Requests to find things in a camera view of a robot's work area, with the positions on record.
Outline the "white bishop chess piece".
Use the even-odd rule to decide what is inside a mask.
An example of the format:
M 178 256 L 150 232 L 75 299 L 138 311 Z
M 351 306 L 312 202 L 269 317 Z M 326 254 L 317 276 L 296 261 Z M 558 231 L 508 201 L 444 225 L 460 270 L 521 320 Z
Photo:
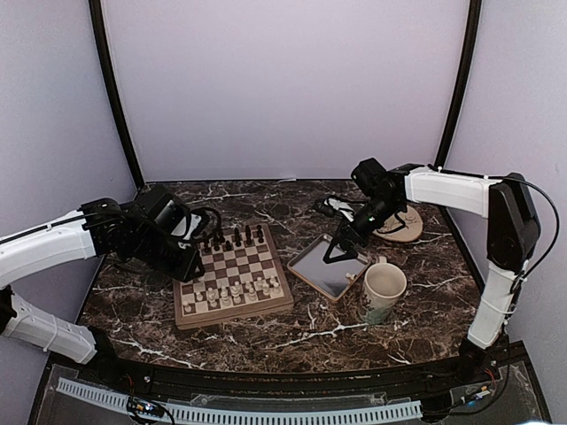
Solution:
M 229 308 L 232 306 L 231 296 L 227 288 L 221 289 L 221 305 L 225 308 Z

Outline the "white chess piece tall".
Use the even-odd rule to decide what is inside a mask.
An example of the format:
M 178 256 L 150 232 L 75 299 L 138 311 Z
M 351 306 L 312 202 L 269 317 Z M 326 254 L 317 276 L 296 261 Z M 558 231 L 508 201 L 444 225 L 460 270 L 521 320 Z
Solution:
M 234 282 L 230 286 L 230 293 L 233 298 L 233 304 L 239 305 L 242 302 L 243 287 L 239 281 Z

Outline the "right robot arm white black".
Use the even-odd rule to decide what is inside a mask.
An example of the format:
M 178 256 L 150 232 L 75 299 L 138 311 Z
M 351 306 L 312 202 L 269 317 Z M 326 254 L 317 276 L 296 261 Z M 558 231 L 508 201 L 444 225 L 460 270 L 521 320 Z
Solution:
M 354 259 L 371 233 L 411 204 L 476 216 L 485 223 L 487 275 L 466 339 L 480 349 L 495 343 L 514 312 L 540 239 L 540 220 L 524 177 L 466 174 L 414 163 L 387 170 L 369 158 L 358 164 L 351 179 L 363 195 L 361 200 L 329 196 L 314 205 L 317 212 L 340 218 L 330 246 L 343 253 L 326 251 L 324 262 Z

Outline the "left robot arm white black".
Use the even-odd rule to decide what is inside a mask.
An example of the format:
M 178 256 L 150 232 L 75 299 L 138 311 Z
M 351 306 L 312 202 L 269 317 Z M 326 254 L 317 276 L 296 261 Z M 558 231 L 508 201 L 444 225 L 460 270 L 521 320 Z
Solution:
M 78 364 L 106 386 L 125 378 L 108 337 L 46 313 L 12 289 L 17 280 L 76 260 L 113 253 L 122 260 L 138 259 L 178 281 L 196 277 L 201 266 L 193 244 L 208 220 L 168 199 L 153 211 L 136 203 L 110 198 L 39 227 L 1 240 L 1 334 L 55 352 Z

